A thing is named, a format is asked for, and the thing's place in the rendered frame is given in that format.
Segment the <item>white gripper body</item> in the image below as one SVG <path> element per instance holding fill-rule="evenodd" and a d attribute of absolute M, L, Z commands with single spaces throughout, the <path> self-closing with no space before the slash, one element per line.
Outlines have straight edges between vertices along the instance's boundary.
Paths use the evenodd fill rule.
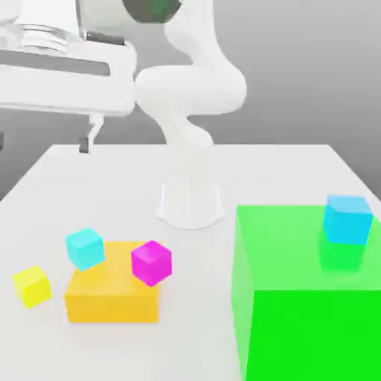
<path fill-rule="evenodd" d="M 80 43 L 67 54 L 0 48 L 0 107 L 125 116 L 136 63 L 130 44 Z"/>

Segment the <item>small cyan cube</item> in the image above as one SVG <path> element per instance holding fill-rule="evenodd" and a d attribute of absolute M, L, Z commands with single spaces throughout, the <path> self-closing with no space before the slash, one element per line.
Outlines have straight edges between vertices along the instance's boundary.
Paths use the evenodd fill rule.
<path fill-rule="evenodd" d="M 92 228 L 84 228 L 65 237 L 69 260 L 80 271 L 85 271 L 105 261 L 102 237 Z"/>

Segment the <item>small magenta cube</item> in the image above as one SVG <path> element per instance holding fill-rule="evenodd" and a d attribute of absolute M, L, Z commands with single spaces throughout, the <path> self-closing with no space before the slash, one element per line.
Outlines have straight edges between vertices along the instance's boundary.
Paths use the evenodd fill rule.
<path fill-rule="evenodd" d="M 153 287 L 172 274 L 172 251 L 151 240 L 131 251 L 132 274 Z"/>

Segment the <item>small yellow cube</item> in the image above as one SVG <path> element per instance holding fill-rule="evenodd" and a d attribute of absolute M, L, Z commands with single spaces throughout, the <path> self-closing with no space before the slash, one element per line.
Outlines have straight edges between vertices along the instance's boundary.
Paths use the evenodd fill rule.
<path fill-rule="evenodd" d="M 12 276 L 13 285 L 19 300 L 26 308 L 51 298 L 48 276 L 39 266 L 32 266 Z"/>

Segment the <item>small blue cube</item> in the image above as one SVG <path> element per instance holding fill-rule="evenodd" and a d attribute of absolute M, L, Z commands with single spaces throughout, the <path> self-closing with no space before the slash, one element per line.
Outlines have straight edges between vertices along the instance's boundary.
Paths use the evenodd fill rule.
<path fill-rule="evenodd" d="M 329 195 L 324 207 L 324 232 L 330 243 L 364 246 L 373 218 L 363 196 Z"/>

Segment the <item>large orange box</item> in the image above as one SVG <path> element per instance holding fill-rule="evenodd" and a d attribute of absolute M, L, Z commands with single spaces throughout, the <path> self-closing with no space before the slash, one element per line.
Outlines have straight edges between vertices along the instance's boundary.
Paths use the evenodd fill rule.
<path fill-rule="evenodd" d="M 105 261 L 75 270 L 64 299 L 71 323 L 156 323 L 160 286 L 147 286 L 132 274 L 131 251 L 141 241 L 106 241 Z"/>

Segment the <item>large green box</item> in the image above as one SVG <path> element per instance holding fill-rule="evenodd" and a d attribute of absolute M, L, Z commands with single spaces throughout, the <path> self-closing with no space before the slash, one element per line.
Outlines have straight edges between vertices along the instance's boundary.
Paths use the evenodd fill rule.
<path fill-rule="evenodd" d="M 240 205 L 231 305 L 240 381 L 381 381 L 381 222 L 329 243 L 321 205 Z"/>

